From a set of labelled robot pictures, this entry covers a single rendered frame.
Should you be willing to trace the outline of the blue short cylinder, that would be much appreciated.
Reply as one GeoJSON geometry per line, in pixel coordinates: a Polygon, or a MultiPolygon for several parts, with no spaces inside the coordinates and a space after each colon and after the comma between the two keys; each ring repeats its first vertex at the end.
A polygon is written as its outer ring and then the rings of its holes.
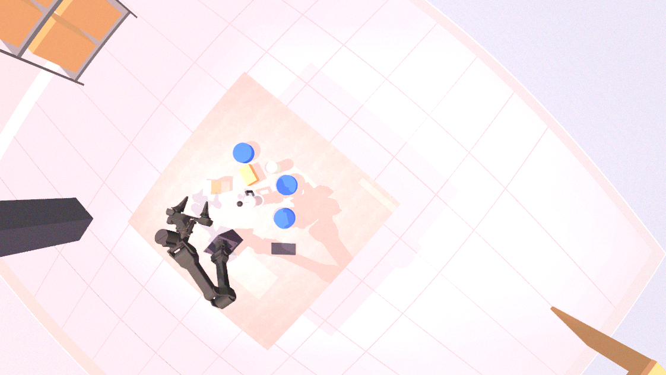
{"type": "Polygon", "coordinates": [[[253,147],[247,143],[239,143],[233,149],[233,157],[241,163],[249,163],[253,159],[253,147]]]}
{"type": "Polygon", "coordinates": [[[296,221],[293,210],[289,208],[283,208],[277,211],[276,214],[274,214],[274,219],[277,227],[282,229],[287,229],[293,226],[296,221]]]}
{"type": "Polygon", "coordinates": [[[277,190],[282,195],[292,195],[298,189],[297,180],[290,175],[283,175],[277,180],[277,190]]]}

